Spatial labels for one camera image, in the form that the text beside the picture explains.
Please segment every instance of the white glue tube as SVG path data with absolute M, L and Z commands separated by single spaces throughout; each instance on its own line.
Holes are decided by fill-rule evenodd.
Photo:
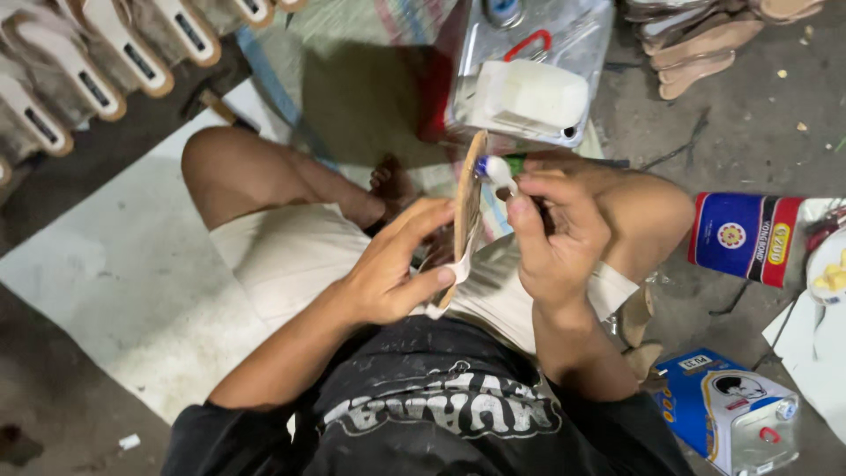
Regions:
M 497 188 L 508 187 L 511 195 L 517 196 L 519 194 L 517 182 L 511 178 L 511 167 L 508 166 L 508 162 L 504 158 L 496 155 L 483 155 L 476 159 L 475 172 L 480 179 L 491 182 Z

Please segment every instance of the hand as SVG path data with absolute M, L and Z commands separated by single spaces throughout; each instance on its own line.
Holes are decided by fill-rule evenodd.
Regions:
M 508 199 L 508 223 L 520 249 L 520 282 L 541 313 L 554 315 L 585 301 L 587 281 L 611 230 L 587 190 L 559 170 L 521 175 L 518 185 L 528 196 Z M 530 196 L 543 198 L 549 236 Z
M 373 238 L 349 274 L 333 285 L 356 323 L 398 321 L 455 281 L 448 268 L 409 276 L 415 248 L 454 213 L 452 200 L 421 198 Z

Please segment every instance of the dirty floor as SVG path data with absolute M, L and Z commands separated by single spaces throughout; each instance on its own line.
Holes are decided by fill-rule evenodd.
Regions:
M 807 46 L 799 43 L 806 25 L 814 27 Z M 835 153 L 826 144 L 833 149 L 846 136 L 843 44 L 846 3 L 828 2 L 824 14 L 808 21 L 767 27 L 739 52 L 732 68 L 697 82 L 675 102 L 657 98 L 656 77 L 648 68 L 606 71 L 593 106 L 606 157 L 628 159 L 639 168 L 687 142 L 697 119 L 710 108 L 692 158 L 680 154 L 651 172 L 691 193 L 842 195 L 846 147 Z M 238 66 L 239 55 L 229 46 L 225 58 L 243 78 L 247 70 Z M 635 39 L 622 25 L 607 60 L 643 64 Z M 180 68 L 178 78 L 186 85 L 206 74 Z M 786 78 L 778 77 L 780 69 L 788 71 Z M 175 111 L 189 91 L 186 86 L 160 102 L 130 98 L 133 115 L 81 135 L 85 139 L 75 157 L 44 163 L 0 213 L 0 252 L 38 231 L 179 127 Z M 130 121 L 134 129 L 126 127 Z M 796 129 L 800 121 L 807 131 Z M 106 134 L 120 134 L 124 147 L 117 151 L 113 141 L 97 139 Z M 752 285 L 732 313 L 708 315 L 728 304 L 742 284 L 741 279 L 687 264 L 677 251 L 651 284 L 656 317 L 649 336 L 660 339 L 667 353 L 709 346 L 751 366 L 768 349 L 761 331 L 793 292 Z M 780 364 L 764 364 L 759 372 L 795 388 Z M 0 424 L 9 421 L 19 423 L 36 446 L 43 446 L 43 453 L 23 468 L 0 462 L 2 476 L 156 474 L 168 441 L 167 425 L 94 366 L 64 332 L 0 290 Z M 117 450 L 116 442 L 133 433 L 141 446 Z M 808 406 L 799 441 L 799 460 L 773 474 L 846 473 L 846 448 Z M 700 475 L 717 474 L 698 457 L 690 461 Z

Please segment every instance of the cartoon face logo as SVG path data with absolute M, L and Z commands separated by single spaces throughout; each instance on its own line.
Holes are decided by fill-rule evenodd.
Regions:
M 726 223 L 717 230 L 717 240 L 729 250 L 740 248 L 746 242 L 746 230 L 736 223 Z
M 723 395 L 742 396 L 747 400 L 754 400 L 766 395 L 766 390 L 753 379 L 741 375 L 725 375 L 714 380 L 714 388 Z

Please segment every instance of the man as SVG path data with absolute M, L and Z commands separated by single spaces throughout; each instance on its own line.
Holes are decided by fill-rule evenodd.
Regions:
M 453 219 L 450 200 L 415 200 L 396 159 L 367 192 L 248 132 L 198 133 L 185 183 L 256 311 L 281 327 L 179 416 L 163 473 L 692 474 L 597 320 L 678 245 L 689 198 L 560 158 L 539 154 L 519 177 L 551 234 L 531 199 L 509 198 L 516 243 L 477 253 L 455 312 L 434 321 L 407 316 L 454 275 L 412 277 L 409 262 Z M 540 170 L 550 163 L 566 174 Z

